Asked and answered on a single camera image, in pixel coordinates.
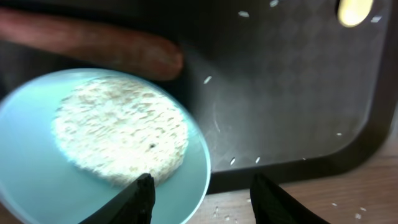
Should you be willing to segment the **orange carrot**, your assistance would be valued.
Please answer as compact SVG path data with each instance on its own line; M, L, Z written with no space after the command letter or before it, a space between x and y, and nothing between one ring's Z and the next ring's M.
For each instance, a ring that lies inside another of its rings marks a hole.
M7 7L1 40L158 81L177 78L184 63L180 47L159 35Z

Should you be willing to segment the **brown serving tray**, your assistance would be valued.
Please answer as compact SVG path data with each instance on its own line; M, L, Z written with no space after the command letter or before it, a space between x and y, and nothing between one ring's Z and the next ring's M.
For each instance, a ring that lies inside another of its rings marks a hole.
M161 87L199 124L209 193L315 179L362 164L397 104L397 2L343 27L337 1L3 1L162 35L185 54Z

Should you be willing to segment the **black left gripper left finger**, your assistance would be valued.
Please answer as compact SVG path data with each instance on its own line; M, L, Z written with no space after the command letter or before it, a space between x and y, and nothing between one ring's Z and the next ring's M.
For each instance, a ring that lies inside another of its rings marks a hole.
M154 204L154 178L142 174L79 224L150 224Z

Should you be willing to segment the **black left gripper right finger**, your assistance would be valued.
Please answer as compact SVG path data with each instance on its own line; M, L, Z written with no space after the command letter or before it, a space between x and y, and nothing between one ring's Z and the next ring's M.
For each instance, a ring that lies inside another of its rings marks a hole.
M262 174L253 177L250 198L257 224L328 224Z

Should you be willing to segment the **white rice pile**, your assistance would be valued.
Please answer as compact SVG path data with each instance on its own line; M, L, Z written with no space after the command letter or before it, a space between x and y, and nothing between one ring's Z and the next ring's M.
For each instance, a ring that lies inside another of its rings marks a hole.
M144 173L164 182L182 165L188 146L182 110L160 91L124 77L75 87L56 110L52 131L73 165L118 186Z

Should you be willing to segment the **yellow plastic spoon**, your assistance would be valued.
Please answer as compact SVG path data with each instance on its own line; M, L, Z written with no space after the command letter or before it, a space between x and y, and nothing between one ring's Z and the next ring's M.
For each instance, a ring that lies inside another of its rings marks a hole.
M340 0L338 21L344 27L355 27L362 23L371 11L374 0Z

